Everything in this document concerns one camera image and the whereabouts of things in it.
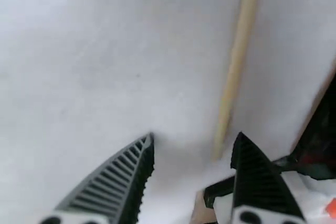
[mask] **white fabric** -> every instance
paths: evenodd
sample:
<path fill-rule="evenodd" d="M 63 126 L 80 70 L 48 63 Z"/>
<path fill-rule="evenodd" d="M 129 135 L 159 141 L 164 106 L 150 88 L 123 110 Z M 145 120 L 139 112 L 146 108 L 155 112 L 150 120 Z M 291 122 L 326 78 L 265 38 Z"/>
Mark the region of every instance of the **white fabric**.
<path fill-rule="evenodd" d="M 52 209 L 149 130 L 140 223 L 187 223 L 211 163 L 239 0 L 0 0 L 0 219 Z M 334 0 L 260 0 L 228 146 L 287 155 L 336 53 Z"/>

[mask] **ribbed rubber pad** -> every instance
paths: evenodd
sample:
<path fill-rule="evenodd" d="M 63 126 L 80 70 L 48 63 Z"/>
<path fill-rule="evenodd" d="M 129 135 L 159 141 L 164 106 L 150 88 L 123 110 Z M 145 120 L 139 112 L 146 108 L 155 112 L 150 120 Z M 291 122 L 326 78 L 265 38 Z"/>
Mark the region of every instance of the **ribbed rubber pad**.
<path fill-rule="evenodd" d="M 233 207 L 253 206 L 303 218 L 286 183 L 264 153 L 242 132 L 231 159 L 236 169 Z"/>
<path fill-rule="evenodd" d="M 148 134 L 105 161 L 56 209 L 102 214 L 111 224 L 137 223 L 143 190 L 153 165 L 154 137 Z"/>

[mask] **screw hole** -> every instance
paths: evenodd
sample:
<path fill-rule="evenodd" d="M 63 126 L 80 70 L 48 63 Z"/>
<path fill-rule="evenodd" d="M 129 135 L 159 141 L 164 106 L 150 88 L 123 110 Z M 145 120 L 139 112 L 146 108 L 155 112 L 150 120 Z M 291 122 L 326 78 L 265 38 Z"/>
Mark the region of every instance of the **screw hole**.
<path fill-rule="evenodd" d="M 240 214 L 240 220 L 248 224 L 261 224 L 261 219 L 254 212 L 244 211 Z"/>
<path fill-rule="evenodd" d="M 60 223 L 61 219 L 56 216 L 49 217 L 41 222 L 41 224 L 60 224 Z"/>

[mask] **wooden stick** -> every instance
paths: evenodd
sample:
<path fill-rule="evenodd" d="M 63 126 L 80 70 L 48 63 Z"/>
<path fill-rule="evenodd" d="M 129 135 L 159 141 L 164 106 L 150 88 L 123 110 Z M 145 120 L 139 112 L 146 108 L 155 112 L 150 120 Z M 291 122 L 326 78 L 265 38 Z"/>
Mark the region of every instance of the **wooden stick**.
<path fill-rule="evenodd" d="M 214 144 L 214 160 L 220 159 L 222 156 L 223 142 L 231 109 L 239 88 L 249 36 L 256 16 L 257 2 L 258 0 L 241 0 L 236 35 L 231 49 L 231 63 L 227 75 L 226 88 L 224 89 L 220 102 L 219 119 Z"/>

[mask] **orange object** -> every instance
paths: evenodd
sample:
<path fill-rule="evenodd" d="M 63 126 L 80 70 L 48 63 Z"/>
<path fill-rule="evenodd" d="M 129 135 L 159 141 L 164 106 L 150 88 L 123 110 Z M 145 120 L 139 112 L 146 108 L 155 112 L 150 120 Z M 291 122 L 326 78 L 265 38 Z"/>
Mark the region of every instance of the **orange object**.
<path fill-rule="evenodd" d="M 336 219 L 336 198 L 334 198 L 326 207 L 326 211 L 331 218 Z"/>

